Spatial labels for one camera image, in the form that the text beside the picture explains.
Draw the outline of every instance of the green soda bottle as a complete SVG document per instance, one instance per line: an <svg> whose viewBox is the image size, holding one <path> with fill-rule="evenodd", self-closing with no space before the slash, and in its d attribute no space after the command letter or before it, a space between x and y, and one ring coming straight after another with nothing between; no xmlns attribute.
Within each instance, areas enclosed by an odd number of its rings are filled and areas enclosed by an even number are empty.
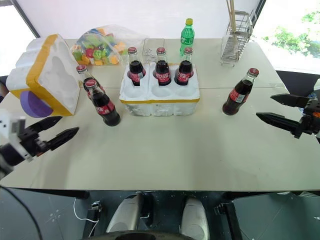
<svg viewBox="0 0 320 240"><path fill-rule="evenodd" d="M192 18L187 18L185 20L185 27L181 32L181 47L180 47L180 56L184 54L184 50L187 47L192 48L192 45L194 44L194 38L195 38L195 31L192 27L193 20Z"/></svg>

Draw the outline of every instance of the robotic arm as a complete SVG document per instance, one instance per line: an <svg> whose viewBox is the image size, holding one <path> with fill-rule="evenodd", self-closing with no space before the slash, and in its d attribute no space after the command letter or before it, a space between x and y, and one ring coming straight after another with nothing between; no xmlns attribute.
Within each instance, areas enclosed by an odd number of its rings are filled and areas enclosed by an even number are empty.
<svg viewBox="0 0 320 240"><path fill-rule="evenodd" d="M0 146L0 179L14 170L14 166L24 160L32 161L34 156L40 156L48 150L55 150L72 139L79 128L74 127L59 133L49 141L41 141L39 133L59 122L61 116L44 118L25 128L25 117L14 117L4 109L0 109L0 135L9 143Z"/></svg>
<svg viewBox="0 0 320 240"><path fill-rule="evenodd" d="M289 131L297 139L302 133L315 134L320 143L320 101L293 94L278 94L271 98L286 106L303 108L303 116L298 122L272 112L257 112L262 121Z"/></svg>

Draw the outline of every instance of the black cable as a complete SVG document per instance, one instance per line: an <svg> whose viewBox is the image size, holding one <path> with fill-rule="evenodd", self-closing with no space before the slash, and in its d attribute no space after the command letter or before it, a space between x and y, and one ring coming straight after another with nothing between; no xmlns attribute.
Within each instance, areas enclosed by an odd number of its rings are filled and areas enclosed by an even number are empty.
<svg viewBox="0 0 320 240"><path fill-rule="evenodd" d="M39 224L37 223L37 220L35 219L35 217L31 213L30 209L11 190L9 190L7 187L0 185L0 188L3 188L4 190L6 190L15 200L17 200L24 207L24 209L28 212L29 216L31 217L31 219L33 221L33 224L34 224L34 226L36 228L36 231L38 233L39 239L43 240Z"/></svg>

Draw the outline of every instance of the coca-cola bottle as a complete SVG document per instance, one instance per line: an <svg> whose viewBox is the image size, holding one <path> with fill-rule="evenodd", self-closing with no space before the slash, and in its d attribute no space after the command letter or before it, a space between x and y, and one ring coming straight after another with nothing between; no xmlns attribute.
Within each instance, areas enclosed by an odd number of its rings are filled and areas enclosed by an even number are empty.
<svg viewBox="0 0 320 240"><path fill-rule="evenodd" d="M222 106L222 111L225 114L234 115L239 111L239 108L246 102L258 74L258 69L250 68L244 78L235 85Z"/></svg>
<svg viewBox="0 0 320 240"><path fill-rule="evenodd" d="M88 88L86 87L86 82L87 82L88 80L90 80L90 79L94 79L94 80L96 81L97 85L99 86L99 88L101 88L101 90L105 93L104 88L100 85L100 83L98 82L98 80L95 79L94 76L91 75L91 73L88 71L86 65L83 65L83 64L78 65L78 66L76 67L76 71L77 71L80 75L82 75L82 84L83 84L84 89L86 90L86 93L87 93L89 99L91 99L91 96L90 96L90 92L89 92Z"/></svg>
<svg viewBox="0 0 320 240"><path fill-rule="evenodd" d="M169 65L166 60L166 49L158 47L156 49L156 56L157 60L153 75L158 80L160 86L166 86L171 83Z"/></svg>
<svg viewBox="0 0 320 240"><path fill-rule="evenodd" d="M146 75L146 70L138 58L137 49L134 46L128 48L129 54L129 72L128 77L132 80L134 86L140 86L140 79Z"/></svg>
<svg viewBox="0 0 320 240"><path fill-rule="evenodd" d="M120 123L120 115L110 98L101 90L95 79L89 79L85 86L90 92L91 100L97 113L108 126L116 126Z"/></svg>
<svg viewBox="0 0 320 240"><path fill-rule="evenodd" d="M192 70L192 48L186 47L184 49L184 54L182 57L182 61L180 63L179 68L175 72L174 81L182 86L188 85L189 78L194 75L194 71Z"/></svg>

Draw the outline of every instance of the white table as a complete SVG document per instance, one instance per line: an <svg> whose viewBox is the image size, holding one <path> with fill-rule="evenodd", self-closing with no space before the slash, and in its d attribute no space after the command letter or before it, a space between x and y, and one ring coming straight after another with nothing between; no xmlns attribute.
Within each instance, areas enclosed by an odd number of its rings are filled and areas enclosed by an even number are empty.
<svg viewBox="0 0 320 240"><path fill-rule="evenodd" d="M77 135L55 151L22 162L0 183L69 190L319 189L320 146L314 136L295 139L255 114L274 112L299 120L298 109L270 99L286 90L255 88L239 113L227 116L221 107L230 91L200 89L200 101L190 116L137 117L125 111L119 89L108 88L121 115L118 126L108 127L81 89L75 116L64 117L40 134L42 140L49 140L78 126ZM23 114L12 94L0 108ZM36 121L27 117L26 124Z"/></svg>
<svg viewBox="0 0 320 240"><path fill-rule="evenodd" d="M75 39L68 39L72 46ZM166 39L167 61L179 63L179 39ZM249 42L243 55L235 67L229 64L221 65L221 39L196 39L193 45L192 61L196 65L199 75L200 88L233 88L247 73L249 68L260 71L255 81L254 88L279 88L284 87L281 79L273 69L271 63L256 42ZM117 66L92 66L89 70L105 88L120 88L124 68Z"/></svg>

